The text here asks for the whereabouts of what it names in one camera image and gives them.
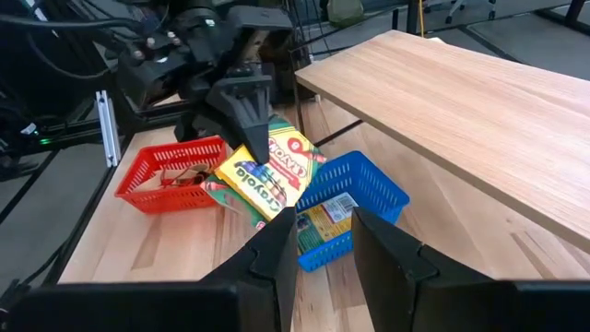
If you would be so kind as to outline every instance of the wooden table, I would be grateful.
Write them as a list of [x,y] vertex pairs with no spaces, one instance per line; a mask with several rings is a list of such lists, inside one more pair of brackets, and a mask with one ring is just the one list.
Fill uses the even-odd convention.
[[398,31],[297,77],[590,253],[590,82]]
[[[358,120],[326,100],[303,109],[311,141]],[[281,112],[296,124],[293,110]],[[114,198],[137,151],[173,139],[171,128],[136,135],[60,282],[198,280],[254,234],[218,207],[146,216]],[[497,279],[590,277],[590,255],[368,124],[321,148],[329,158],[355,149],[410,195],[397,225],[450,257]],[[372,330],[352,255],[313,273],[300,270],[297,283],[291,330]]]

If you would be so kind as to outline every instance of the metal leg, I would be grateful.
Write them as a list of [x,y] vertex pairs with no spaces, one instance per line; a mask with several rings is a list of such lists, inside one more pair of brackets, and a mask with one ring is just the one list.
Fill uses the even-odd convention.
[[291,68],[292,68],[292,79],[293,79],[293,93],[295,97],[295,106],[297,107],[297,121],[299,122],[299,131],[305,136],[305,126],[303,125],[303,113],[301,110],[301,100],[299,97],[299,83],[297,83],[297,77],[295,76],[295,70],[297,70],[297,64],[295,63],[295,52],[289,52],[289,59],[291,61]]
[[399,9],[394,9],[391,14],[391,30],[399,29]]
[[107,91],[96,92],[96,104],[99,108],[102,145],[104,146],[107,167],[116,167],[121,160],[121,147],[119,146],[119,134],[112,110],[112,101],[109,99]]
[[572,0],[568,13],[565,15],[565,24],[572,25],[578,21],[582,7],[584,7],[585,0]]
[[454,12],[459,9],[460,6],[464,5],[465,0],[457,0],[454,2],[453,6],[451,7],[451,10],[449,10],[449,16],[451,17]]
[[422,8],[419,8],[418,0],[409,0],[407,2],[407,33],[416,34],[419,10],[422,10]]
[[582,11],[583,7],[584,0],[572,0],[570,3],[570,8],[568,9],[568,12],[565,16],[554,12],[552,10],[554,8],[540,9],[537,10],[535,14],[554,23],[561,24],[562,26],[583,33],[586,36],[590,36],[590,24],[586,24],[578,20],[580,11]]

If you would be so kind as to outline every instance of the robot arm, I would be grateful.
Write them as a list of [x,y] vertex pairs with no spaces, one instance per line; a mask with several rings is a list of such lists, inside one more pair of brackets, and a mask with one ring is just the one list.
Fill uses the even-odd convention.
[[[279,49],[292,32],[283,10],[234,6],[221,18],[211,0],[67,0],[84,22],[0,17],[25,29],[83,29],[118,59],[119,87],[140,110],[178,93],[189,101],[194,128],[244,144],[268,162],[272,78],[258,50]],[[179,140],[194,130],[176,131]]]

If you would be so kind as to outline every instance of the yellow crayon box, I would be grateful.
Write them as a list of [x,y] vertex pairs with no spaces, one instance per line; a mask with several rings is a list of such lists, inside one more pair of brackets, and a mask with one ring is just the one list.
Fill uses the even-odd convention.
[[256,163],[248,149],[241,146],[215,174],[270,221],[283,208],[297,204],[325,157],[280,117],[273,116],[268,128],[267,164]]
[[350,231],[352,209],[358,204],[342,193],[297,215],[297,244],[300,255]]

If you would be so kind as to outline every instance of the chair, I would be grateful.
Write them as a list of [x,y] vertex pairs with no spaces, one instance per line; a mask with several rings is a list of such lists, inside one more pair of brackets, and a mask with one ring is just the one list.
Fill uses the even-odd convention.
[[[457,11],[457,9],[459,9],[459,10],[465,9],[466,4],[467,4],[467,0],[454,0],[454,1],[426,0],[426,1],[424,1],[424,13],[426,13],[426,14],[430,13],[432,11],[431,8],[433,6],[441,5],[441,4],[448,3],[448,2],[453,3],[453,6],[449,10],[449,14],[447,15],[444,23],[451,24],[451,23],[453,23],[454,12]],[[488,13],[488,19],[492,20],[492,19],[496,18],[496,0],[488,0],[488,3],[491,5],[491,10]]]

